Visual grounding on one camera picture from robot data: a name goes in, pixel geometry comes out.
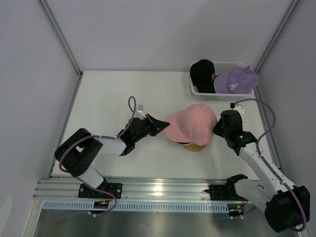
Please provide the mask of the dark green NY cap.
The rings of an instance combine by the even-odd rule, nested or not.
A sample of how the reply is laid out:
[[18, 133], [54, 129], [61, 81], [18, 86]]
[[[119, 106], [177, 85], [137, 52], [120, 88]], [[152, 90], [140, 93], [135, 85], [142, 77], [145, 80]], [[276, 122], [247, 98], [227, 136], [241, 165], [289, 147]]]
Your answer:
[[181, 146], [190, 146], [193, 145], [194, 142], [188, 142], [188, 143], [184, 143], [184, 142], [177, 142], [178, 144], [180, 144]]

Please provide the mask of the pink baseball cap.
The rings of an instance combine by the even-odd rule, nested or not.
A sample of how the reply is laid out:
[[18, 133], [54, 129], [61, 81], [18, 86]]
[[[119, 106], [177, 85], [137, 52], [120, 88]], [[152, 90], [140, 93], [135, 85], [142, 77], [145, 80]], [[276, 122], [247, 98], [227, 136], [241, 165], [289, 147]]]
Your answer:
[[214, 139], [217, 117], [206, 104], [192, 104], [183, 111], [168, 115], [165, 121], [170, 123], [165, 129], [170, 141], [203, 146]]

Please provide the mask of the purple LA baseball cap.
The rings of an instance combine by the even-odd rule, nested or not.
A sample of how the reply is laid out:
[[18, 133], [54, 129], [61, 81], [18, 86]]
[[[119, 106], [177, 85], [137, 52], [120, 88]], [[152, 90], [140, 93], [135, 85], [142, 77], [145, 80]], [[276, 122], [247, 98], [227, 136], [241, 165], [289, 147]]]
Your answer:
[[259, 83], [259, 75], [249, 67], [234, 66], [214, 81], [215, 93], [249, 94]]

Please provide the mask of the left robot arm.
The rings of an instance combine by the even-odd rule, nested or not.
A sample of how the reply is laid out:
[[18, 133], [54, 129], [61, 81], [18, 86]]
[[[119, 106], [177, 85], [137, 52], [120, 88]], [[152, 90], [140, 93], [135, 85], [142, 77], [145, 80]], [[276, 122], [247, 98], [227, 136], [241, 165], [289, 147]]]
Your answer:
[[89, 187], [96, 198], [107, 191], [107, 180], [92, 167], [98, 154], [125, 156], [135, 149], [135, 144], [146, 136], [157, 136], [170, 123], [157, 120], [146, 114], [143, 118], [132, 118], [117, 138], [92, 135], [80, 128], [68, 138], [54, 153], [62, 168], [72, 177]]

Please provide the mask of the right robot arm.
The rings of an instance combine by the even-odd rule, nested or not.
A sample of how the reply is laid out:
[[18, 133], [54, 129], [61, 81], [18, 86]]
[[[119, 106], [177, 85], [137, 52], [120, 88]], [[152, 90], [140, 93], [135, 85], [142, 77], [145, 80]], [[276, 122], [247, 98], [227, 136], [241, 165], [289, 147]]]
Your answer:
[[277, 233], [288, 229], [304, 231], [310, 220], [310, 192], [305, 186], [297, 186], [264, 158], [258, 139], [243, 130], [240, 113], [223, 111], [213, 132], [225, 139], [228, 147], [252, 168], [263, 184], [259, 187], [245, 176], [235, 176], [234, 182], [225, 187], [226, 196], [249, 200], [264, 213]]

